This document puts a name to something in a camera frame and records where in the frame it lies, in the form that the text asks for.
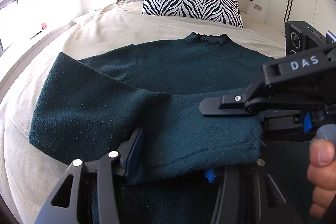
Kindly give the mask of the right hand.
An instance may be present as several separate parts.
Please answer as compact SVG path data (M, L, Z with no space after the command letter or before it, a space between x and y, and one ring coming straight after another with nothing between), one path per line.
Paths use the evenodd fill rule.
M315 185L310 215L321 218L331 204L336 190L335 147L326 139L314 138L309 147L307 179Z

